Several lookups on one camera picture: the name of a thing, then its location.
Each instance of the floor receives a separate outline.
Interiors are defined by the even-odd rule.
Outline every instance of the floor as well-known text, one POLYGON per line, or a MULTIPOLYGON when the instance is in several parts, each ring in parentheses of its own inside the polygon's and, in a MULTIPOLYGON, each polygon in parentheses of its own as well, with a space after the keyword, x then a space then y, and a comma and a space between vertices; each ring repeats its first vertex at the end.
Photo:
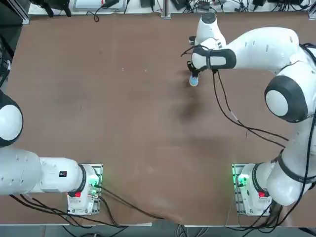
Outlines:
MULTIPOLYGON (((140 236, 151 236, 151 237, 173 237, 175 236, 177 225, 167 221, 157 221, 153 223, 152 227, 129 227, 127 230, 121 232, 118 237, 140 237, 140 236)), ((108 237, 117 232, 112 227, 96 226, 91 229, 82 229, 79 227, 67 227, 67 229, 75 236, 80 237, 86 233, 99 233, 103 237, 108 237)), ((200 228, 189 228, 188 237, 195 237, 200 231, 200 228)), ((61 226, 1 226, 0 227, 1 237, 71 237, 61 226)), ((204 234, 204 237, 241 237, 245 232, 233 231, 225 227, 211 227, 204 234)), ((252 231, 249 237, 262 237, 266 236, 258 231, 252 231)), ((298 228, 283 228, 279 227, 275 229, 270 237, 310 237, 298 228)))

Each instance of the blue object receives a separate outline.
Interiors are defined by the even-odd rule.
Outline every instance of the blue object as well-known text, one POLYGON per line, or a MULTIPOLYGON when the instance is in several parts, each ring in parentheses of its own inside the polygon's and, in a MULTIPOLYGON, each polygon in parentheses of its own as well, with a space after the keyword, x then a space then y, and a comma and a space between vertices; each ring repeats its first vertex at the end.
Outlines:
POLYGON ((197 86, 198 85, 198 77, 195 78, 193 76, 190 76, 189 83, 190 83, 191 86, 197 86))

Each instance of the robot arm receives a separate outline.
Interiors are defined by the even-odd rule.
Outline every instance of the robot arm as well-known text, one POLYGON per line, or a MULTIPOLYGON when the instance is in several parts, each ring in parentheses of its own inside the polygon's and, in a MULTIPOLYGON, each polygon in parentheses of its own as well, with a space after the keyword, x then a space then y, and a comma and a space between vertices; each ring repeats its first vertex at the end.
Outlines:
MULTIPOLYGON (((316 67, 311 56, 299 45, 290 29, 265 27, 244 33, 231 43, 210 13, 200 18, 197 36, 191 42, 188 62, 190 84, 198 84, 198 73, 205 69, 260 69, 276 76, 264 94, 269 110, 294 123, 294 133, 284 151, 271 162, 248 164, 241 173, 241 195, 247 215, 260 215, 272 199, 281 205, 295 202, 302 190, 306 152, 312 116, 316 107, 316 67)), ((309 48, 316 54, 316 49, 309 48)), ((312 141, 306 191, 316 181, 316 138, 312 141)))
POLYGON ((94 185, 100 185, 102 177, 96 170, 72 159, 38 157, 8 147, 18 139, 22 128, 20 107, 0 90, 0 195, 68 193, 68 210, 72 214, 97 213, 94 185))

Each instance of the brown table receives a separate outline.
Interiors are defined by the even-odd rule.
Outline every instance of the brown table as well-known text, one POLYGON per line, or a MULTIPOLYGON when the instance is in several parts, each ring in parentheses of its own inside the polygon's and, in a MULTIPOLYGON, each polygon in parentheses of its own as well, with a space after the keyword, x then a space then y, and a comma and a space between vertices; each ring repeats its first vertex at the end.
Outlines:
MULTIPOLYGON (((177 223, 224 225, 234 192, 231 163, 263 162, 280 148, 236 127, 216 104, 211 72, 188 86, 188 37, 199 15, 35 18, 24 26, 7 94, 21 106, 25 127, 15 147, 39 156, 102 163, 104 185, 140 208, 177 223)), ((227 41, 261 26, 284 26, 301 42, 315 40, 303 13, 218 14, 227 41)), ((264 101, 273 75, 223 70, 228 99, 248 126, 290 136, 264 101)), ((66 208, 65 194, 37 197, 66 208)), ((285 223, 315 226, 316 192, 304 195, 285 223)), ((119 223, 152 219, 108 198, 119 223)), ((63 223, 0 199, 2 224, 63 223)), ((109 222, 105 209, 93 216, 109 222)), ((249 224, 250 218, 242 218, 249 224)), ((233 208, 230 225, 236 225, 233 208)))

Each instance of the black cable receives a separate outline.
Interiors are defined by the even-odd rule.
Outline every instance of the black cable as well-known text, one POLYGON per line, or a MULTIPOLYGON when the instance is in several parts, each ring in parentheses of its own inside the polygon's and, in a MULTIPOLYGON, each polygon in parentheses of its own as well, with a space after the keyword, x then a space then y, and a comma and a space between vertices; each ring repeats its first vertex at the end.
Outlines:
POLYGON ((258 231, 260 231, 261 233, 264 233, 264 234, 269 234, 269 233, 271 233, 272 231, 274 231, 274 230, 276 229, 276 227, 277 227, 277 223, 278 223, 278 221, 279 221, 279 219, 280 219, 280 215, 281 215, 282 210, 283 210, 283 206, 280 207, 280 209, 279 209, 279 211, 278 211, 278 213, 277 213, 276 224, 275 224, 275 226, 272 227, 271 230, 269 230, 269 231, 267 231, 267 232, 262 231, 262 230, 258 230, 258 231))
MULTIPOLYGON (((218 74, 218 78, 219 78, 219 80, 220 80, 220 82, 221 82, 219 72, 218 72, 218 71, 215 71, 215 72, 217 72, 217 74, 218 74)), ((224 115, 224 116, 225 116, 225 117, 226 117, 229 121, 231 121, 232 123, 234 123, 235 125, 237 125, 237 126, 240 126, 240 127, 243 127, 243 128, 245 128, 245 129, 247 129, 249 132, 253 133, 254 135, 256 135, 256 136, 260 137, 261 139, 263 139, 263 140, 265 140, 265 141, 268 141, 268 142, 274 143, 274 144, 276 144, 276 145, 279 145, 279 146, 281 146, 281 147, 285 148, 285 146, 284 146, 284 145, 282 145, 282 144, 280 144, 280 143, 278 143, 278 142, 275 142, 275 141, 273 141, 273 140, 270 140, 270 139, 268 139, 268 138, 265 138, 265 137, 263 137, 263 136, 259 135, 258 133, 254 132, 251 128, 249 128, 249 127, 245 126, 243 123, 241 123, 241 122, 240 122, 237 118, 236 118, 236 119, 237 119, 237 122, 235 122, 235 121, 234 121, 234 120, 232 120, 230 117, 228 117, 228 115, 224 112, 224 110, 223 110, 223 108, 222 108, 222 106, 221 106, 221 104, 220 104, 220 102, 219 102, 218 95, 217 95, 217 91, 216 91, 215 73, 214 73, 214 71, 212 71, 212 73, 213 73, 213 84, 214 84, 215 98, 216 98, 217 104, 218 104, 218 106, 219 106, 219 108, 220 108, 220 110, 221 110, 222 114, 223 114, 223 115, 224 115)))
MULTIPOLYGON (((224 94, 226 106, 227 106, 229 112, 232 113, 232 110, 231 110, 231 108, 230 108, 230 106, 229 106, 229 104, 228 104, 228 99, 227 99, 227 96, 226 96, 226 91, 225 91, 225 89, 224 89, 223 81, 222 81, 221 76, 220 76, 219 73, 218 73, 218 79, 219 79, 219 81, 220 81, 220 84, 221 84, 221 87, 222 87, 222 90, 223 90, 223 94, 224 94)), ((262 129, 258 129, 258 128, 255 128, 255 127, 248 127, 248 126, 247 126, 247 128, 248 128, 248 129, 251 129, 251 130, 259 131, 259 132, 264 132, 264 133, 267 133, 267 134, 272 135, 272 136, 279 137, 279 138, 281 138, 281 139, 283 139, 283 140, 285 140, 285 141, 288 142, 288 139, 285 138, 285 137, 283 137, 283 136, 281 136, 281 135, 278 135, 278 134, 275 134, 275 133, 272 133, 272 132, 268 132, 268 131, 265 131, 265 130, 262 130, 262 129)))
POLYGON ((300 229, 301 231, 304 231, 310 235, 316 236, 316 233, 308 228, 299 227, 298 229, 300 229))
POLYGON ((219 2, 219 5, 221 6, 222 12, 224 12, 224 8, 223 8, 223 5, 222 5, 221 1, 218 0, 218 2, 219 2))
POLYGON ((128 6, 128 4, 129 4, 129 1, 130 1, 130 0, 127 0, 127 2, 126 2, 126 7, 125 7, 125 10, 124 10, 124 14, 126 13, 127 6, 128 6))
POLYGON ((62 226, 62 228, 64 228, 64 230, 65 230, 66 232, 68 232, 68 234, 70 234, 72 237, 77 237, 77 236, 75 236, 73 233, 71 233, 69 230, 67 230, 66 227, 62 226))
POLYGON ((278 2, 276 3, 276 6, 271 10, 271 12, 275 11, 275 9, 277 8, 278 6, 278 2))
POLYGON ((69 220, 67 220, 65 217, 63 217, 62 214, 68 215, 66 212, 61 211, 61 210, 56 209, 56 208, 48 207, 47 205, 43 204, 42 202, 40 202, 40 201, 37 200, 36 198, 33 198, 33 197, 32 197, 32 199, 33 199, 34 201, 38 202, 40 205, 38 205, 38 204, 36 204, 36 203, 33 203, 33 202, 27 200, 23 195, 20 195, 20 197, 21 197, 26 203, 28 203, 28 204, 30 204, 30 205, 38 206, 38 207, 42 207, 42 208, 44 208, 44 209, 51 210, 52 212, 56 213, 58 216, 60 216, 61 218, 63 218, 67 223, 69 223, 69 224, 72 225, 72 226, 81 227, 81 228, 84 228, 84 229, 90 229, 90 228, 92 228, 92 226, 87 227, 87 226, 83 226, 83 225, 79 224, 72 216, 69 216, 69 217, 73 220, 73 222, 76 223, 76 225, 74 225, 74 224, 71 223, 69 220))
POLYGON ((109 237, 114 237, 116 235, 118 235, 119 233, 121 233, 122 231, 126 230, 128 228, 128 226, 124 227, 123 229, 121 229, 120 231, 116 232, 115 234, 109 236, 109 237))
POLYGON ((144 210, 142 210, 142 209, 136 207, 135 205, 129 203, 128 201, 125 201, 124 199, 122 199, 122 198, 119 197, 118 195, 112 193, 110 190, 108 190, 108 189, 106 189, 106 188, 103 188, 102 186, 95 185, 95 187, 96 187, 96 188, 101 188, 101 189, 103 189, 104 191, 108 192, 108 193, 111 194, 112 196, 114 196, 114 197, 116 197, 117 199, 121 200, 122 202, 124 202, 124 203, 127 204, 128 206, 134 208, 135 210, 137 210, 137 211, 139 211, 139 212, 141 212, 141 213, 143 213, 143 214, 145 214, 145 215, 147 215, 147 216, 149 216, 149 217, 152 217, 152 218, 155 218, 155 219, 159 219, 159 220, 163 220, 163 219, 164 219, 164 218, 162 218, 162 217, 152 215, 152 214, 150 214, 150 213, 148 213, 148 212, 146 212, 146 211, 144 211, 144 210))
POLYGON ((231 227, 227 227, 228 229, 231 229, 233 231, 246 231, 246 230, 249 230, 249 229, 252 229, 252 230, 256 230, 258 228, 264 228, 266 226, 266 224, 268 223, 268 218, 266 220, 265 223, 259 225, 259 226, 255 226, 255 224, 257 224, 257 222, 263 217, 263 215, 268 211, 268 209, 271 207, 272 203, 270 203, 270 205, 262 212, 262 214, 257 218, 257 220, 255 220, 250 226, 240 226, 240 228, 243 228, 243 229, 234 229, 234 228, 231 228, 231 227))
POLYGON ((184 233, 184 235, 185 235, 186 237, 188 237, 188 234, 187 234, 187 232, 185 231, 185 229, 183 228, 182 225, 180 225, 180 228, 182 229, 182 233, 184 233))
POLYGON ((247 233, 245 233, 242 237, 245 237, 246 235, 248 235, 250 232, 254 231, 255 229, 249 230, 247 233))
MULTIPOLYGON (((11 198, 13 198, 14 200, 16 200, 18 203, 20 203, 20 204, 22 204, 23 206, 28 207, 28 208, 30 208, 30 209, 33 209, 33 210, 36 210, 36 211, 40 211, 40 212, 43 212, 43 213, 47 213, 47 214, 51 214, 51 215, 59 215, 59 214, 56 214, 56 213, 54 213, 54 212, 50 212, 50 211, 47 211, 47 210, 43 210, 43 209, 40 209, 40 208, 31 206, 31 205, 28 205, 28 204, 24 203, 23 201, 21 201, 20 199, 18 199, 18 198, 17 198, 16 196, 14 196, 14 195, 9 195, 9 196, 10 196, 11 198)), ((74 215, 74 214, 70 214, 70 213, 67 213, 67 214, 60 213, 60 215, 73 216, 73 217, 77 217, 77 218, 84 219, 84 220, 87 220, 87 221, 91 221, 91 222, 103 224, 103 225, 106 225, 106 226, 116 227, 116 226, 114 226, 114 225, 112 225, 112 224, 108 224, 108 223, 105 223, 105 222, 103 222, 103 221, 93 220, 93 219, 90 219, 90 218, 87 218, 87 217, 84 217, 84 216, 74 215)))
POLYGON ((98 11, 101 10, 101 9, 107 9, 108 7, 104 7, 105 4, 103 4, 102 6, 100 6, 94 13, 92 11, 87 11, 86 15, 93 15, 93 19, 94 19, 94 22, 99 22, 99 16, 97 15, 98 11))
POLYGON ((208 231, 208 227, 206 227, 206 228, 205 228, 205 231, 202 232, 203 228, 204 228, 204 227, 202 227, 202 229, 196 234, 195 237, 202 236, 202 235, 204 235, 204 234, 208 231))
POLYGON ((119 226, 119 224, 114 220, 114 217, 113 217, 113 215, 111 213, 110 207, 109 207, 108 203, 104 200, 104 198, 99 196, 99 199, 104 203, 104 205, 105 205, 105 207, 106 207, 106 209, 108 211, 110 220, 112 221, 113 225, 115 225, 118 228, 124 228, 124 227, 119 226))

